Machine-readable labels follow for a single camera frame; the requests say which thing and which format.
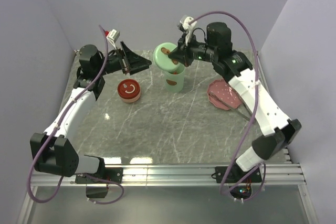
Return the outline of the green tin canister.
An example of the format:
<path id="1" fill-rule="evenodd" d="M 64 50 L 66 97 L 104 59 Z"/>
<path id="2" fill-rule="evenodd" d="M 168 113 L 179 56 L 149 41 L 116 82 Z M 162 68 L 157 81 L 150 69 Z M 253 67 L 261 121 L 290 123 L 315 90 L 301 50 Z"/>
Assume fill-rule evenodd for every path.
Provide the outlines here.
<path id="1" fill-rule="evenodd" d="M 176 69 L 178 74 L 172 74 L 172 72 L 164 72 L 164 85 L 167 91 L 178 93 L 183 89 L 185 67 L 181 66 Z"/>

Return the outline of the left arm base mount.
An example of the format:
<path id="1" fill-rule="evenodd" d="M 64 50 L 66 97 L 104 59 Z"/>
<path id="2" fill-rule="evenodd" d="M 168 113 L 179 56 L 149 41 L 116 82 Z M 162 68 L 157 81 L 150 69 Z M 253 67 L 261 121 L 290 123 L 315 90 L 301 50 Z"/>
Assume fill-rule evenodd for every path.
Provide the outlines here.
<path id="1" fill-rule="evenodd" d="M 102 173 L 76 175 L 75 184 L 85 186 L 86 196 L 92 200 L 108 200 L 122 192 L 123 168 L 105 168 Z"/>

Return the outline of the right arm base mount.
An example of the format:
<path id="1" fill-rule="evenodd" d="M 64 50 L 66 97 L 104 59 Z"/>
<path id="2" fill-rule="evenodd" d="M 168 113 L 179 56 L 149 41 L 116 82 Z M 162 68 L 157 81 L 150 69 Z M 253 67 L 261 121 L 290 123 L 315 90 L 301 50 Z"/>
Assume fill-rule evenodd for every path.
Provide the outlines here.
<path id="1" fill-rule="evenodd" d="M 216 166 L 215 172 L 211 174 L 211 178 L 216 180 L 216 182 L 220 184 L 223 180 L 223 176 L 227 168 L 228 166 Z M 248 173 L 249 172 L 243 172 L 238 166 L 234 165 L 228 173 L 225 183 L 234 185 Z M 229 192 L 230 196 L 233 197 L 234 200 L 240 200 L 241 202 L 249 200 L 263 189 L 265 179 L 266 165 L 263 164 L 263 171 L 261 171 L 260 167 L 253 170 L 253 172 L 250 173 L 248 177 L 240 182 L 243 183 L 243 185 L 238 185 Z M 252 188 L 253 183 L 260 183 L 260 186 L 255 194 L 253 193 Z"/>

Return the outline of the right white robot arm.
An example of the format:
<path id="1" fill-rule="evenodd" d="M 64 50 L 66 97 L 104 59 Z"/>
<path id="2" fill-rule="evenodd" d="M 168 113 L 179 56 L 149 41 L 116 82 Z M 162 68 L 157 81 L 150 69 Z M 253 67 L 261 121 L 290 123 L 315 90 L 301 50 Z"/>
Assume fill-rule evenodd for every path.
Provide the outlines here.
<path id="1" fill-rule="evenodd" d="M 287 147 L 302 125 L 276 105 L 260 83 L 253 64 L 244 53 L 233 49 L 232 32 L 225 23 L 208 24 L 204 42 L 197 41 L 193 25 L 183 23 L 178 28 L 183 34 L 177 47 L 169 53 L 169 58 L 186 67 L 194 60 L 210 62 L 215 72 L 239 95 L 252 113 L 252 118 L 259 124 L 262 135 L 233 163 L 233 179 L 243 182 L 250 176 L 252 168 Z"/>

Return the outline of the cream pink bowl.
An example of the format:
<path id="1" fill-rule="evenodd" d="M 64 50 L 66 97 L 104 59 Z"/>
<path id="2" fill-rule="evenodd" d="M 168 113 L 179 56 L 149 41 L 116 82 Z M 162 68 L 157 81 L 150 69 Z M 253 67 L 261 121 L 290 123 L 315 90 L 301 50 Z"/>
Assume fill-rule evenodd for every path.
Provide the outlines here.
<path id="1" fill-rule="evenodd" d="M 120 99 L 125 103 L 134 103 L 140 98 L 140 96 L 141 96 L 141 94 L 139 93 L 136 97 L 132 97 L 132 98 L 120 97 Z"/>

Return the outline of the red round lid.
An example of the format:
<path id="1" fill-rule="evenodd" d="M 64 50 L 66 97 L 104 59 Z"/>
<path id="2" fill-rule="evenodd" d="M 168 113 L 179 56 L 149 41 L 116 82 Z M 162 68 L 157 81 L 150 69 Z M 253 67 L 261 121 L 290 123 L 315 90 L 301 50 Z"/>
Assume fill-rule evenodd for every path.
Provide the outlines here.
<path id="1" fill-rule="evenodd" d="M 140 85 L 134 79 L 125 79 L 118 84 L 118 95 L 123 99 L 133 99 L 140 93 Z"/>

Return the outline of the green round lid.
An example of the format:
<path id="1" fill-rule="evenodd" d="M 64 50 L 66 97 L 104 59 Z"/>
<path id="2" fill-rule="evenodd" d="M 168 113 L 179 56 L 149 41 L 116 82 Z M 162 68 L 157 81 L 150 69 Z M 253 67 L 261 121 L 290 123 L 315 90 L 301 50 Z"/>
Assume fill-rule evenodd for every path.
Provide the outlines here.
<path id="1" fill-rule="evenodd" d="M 168 57 L 177 45 L 171 42 L 164 42 L 159 44 L 153 53 L 154 63 L 163 71 L 166 72 L 176 72 L 179 67 L 182 66 L 177 60 L 172 60 Z"/>

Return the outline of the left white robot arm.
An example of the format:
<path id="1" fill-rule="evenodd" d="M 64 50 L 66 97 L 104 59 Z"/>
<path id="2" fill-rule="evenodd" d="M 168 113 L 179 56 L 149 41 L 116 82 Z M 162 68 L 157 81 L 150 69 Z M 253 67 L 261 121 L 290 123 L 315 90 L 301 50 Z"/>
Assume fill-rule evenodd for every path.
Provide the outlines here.
<path id="1" fill-rule="evenodd" d="M 105 84 L 104 75 L 117 71 L 132 75 L 150 67 L 150 60 L 130 50 L 124 42 L 120 46 L 106 55 L 95 45 L 80 48 L 80 66 L 70 98 L 54 122 L 43 133 L 35 133 L 30 139 L 36 171 L 64 177 L 88 173 L 94 183 L 104 181 L 107 171 L 103 159 L 79 155 L 70 140 L 100 96 Z"/>

